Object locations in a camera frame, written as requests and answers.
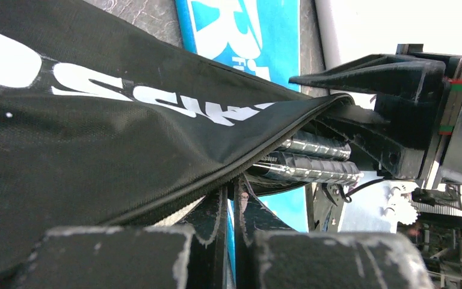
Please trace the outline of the black Crossway racket cover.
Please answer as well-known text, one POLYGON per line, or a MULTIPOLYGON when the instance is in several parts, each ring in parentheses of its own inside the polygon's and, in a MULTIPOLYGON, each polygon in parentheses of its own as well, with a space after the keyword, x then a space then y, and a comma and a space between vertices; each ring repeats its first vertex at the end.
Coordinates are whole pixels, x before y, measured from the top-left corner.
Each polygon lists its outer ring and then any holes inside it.
POLYGON ((84 1, 0 1, 0 287, 50 229, 174 225, 342 99, 231 69, 84 1))

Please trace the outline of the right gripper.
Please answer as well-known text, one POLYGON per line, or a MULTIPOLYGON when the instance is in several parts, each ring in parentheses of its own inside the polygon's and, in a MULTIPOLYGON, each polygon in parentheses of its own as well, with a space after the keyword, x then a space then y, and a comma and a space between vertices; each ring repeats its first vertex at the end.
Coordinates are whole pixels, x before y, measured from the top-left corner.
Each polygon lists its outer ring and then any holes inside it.
POLYGON ((462 55, 404 44, 289 82, 377 94, 374 111, 333 107, 318 121, 378 162, 398 217, 462 213, 462 55))

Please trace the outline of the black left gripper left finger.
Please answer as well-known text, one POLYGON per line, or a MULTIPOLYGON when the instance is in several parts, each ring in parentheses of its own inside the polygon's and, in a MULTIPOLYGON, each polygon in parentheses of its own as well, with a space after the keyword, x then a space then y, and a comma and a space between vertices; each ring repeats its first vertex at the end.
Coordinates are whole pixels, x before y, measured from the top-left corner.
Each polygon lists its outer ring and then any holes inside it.
POLYGON ((48 230, 14 288, 224 288, 227 189, 172 226, 48 230))

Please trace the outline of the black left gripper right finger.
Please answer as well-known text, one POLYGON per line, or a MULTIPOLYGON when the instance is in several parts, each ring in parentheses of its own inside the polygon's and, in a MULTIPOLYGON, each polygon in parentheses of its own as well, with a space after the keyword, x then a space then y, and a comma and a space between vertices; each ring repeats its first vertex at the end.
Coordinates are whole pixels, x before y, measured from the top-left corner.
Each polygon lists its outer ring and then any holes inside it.
POLYGON ((233 180, 237 288, 432 288, 423 259, 401 234, 297 232, 233 180))

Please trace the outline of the white racket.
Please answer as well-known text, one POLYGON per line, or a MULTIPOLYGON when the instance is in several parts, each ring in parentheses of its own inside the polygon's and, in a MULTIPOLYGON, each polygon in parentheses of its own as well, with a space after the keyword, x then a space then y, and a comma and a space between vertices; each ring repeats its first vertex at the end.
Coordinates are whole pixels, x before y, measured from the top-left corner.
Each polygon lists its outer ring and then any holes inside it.
POLYGON ((286 139, 277 151, 337 161, 346 161, 351 156, 351 148, 345 141, 305 131, 297 131, 291 138, 286 139))
POLYGON ((363 173, 350 161, 326 160, 274 151, 254 163, 247 173, 275 182, 319 182, 353 185, 363 173))

